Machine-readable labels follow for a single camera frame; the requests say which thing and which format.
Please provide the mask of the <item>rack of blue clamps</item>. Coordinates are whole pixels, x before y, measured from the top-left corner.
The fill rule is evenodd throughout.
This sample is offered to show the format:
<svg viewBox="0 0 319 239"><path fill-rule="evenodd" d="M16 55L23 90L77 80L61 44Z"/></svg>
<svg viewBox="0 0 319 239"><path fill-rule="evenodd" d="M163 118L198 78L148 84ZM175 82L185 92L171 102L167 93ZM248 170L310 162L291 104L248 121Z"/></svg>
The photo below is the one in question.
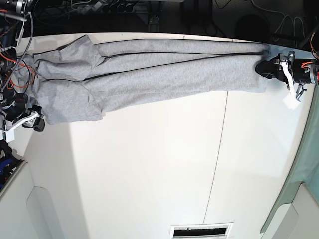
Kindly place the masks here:
<svg viewBox="0 0 319 239"><path fill-rule="evenodd" d="M0 190L4 189L6 183L14 174L15 170L23 163L23 160L17 159L12 148L5 140L0 141Z"/></svg>

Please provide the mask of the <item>grey t-shirt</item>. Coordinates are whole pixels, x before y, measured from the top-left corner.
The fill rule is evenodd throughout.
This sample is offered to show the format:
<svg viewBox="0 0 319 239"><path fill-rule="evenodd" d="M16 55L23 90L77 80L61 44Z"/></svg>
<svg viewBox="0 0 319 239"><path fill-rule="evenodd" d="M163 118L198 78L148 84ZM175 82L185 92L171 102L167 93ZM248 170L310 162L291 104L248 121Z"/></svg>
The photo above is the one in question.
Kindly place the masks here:
<svg viewBox="0 0 319 239"><path fill-rule="evenodd" d="M37 73L27 93L49 124L101 120L106 112L210 91L264 92L261 43L134 39L94 44L83 36L26 55Z"/></svg>

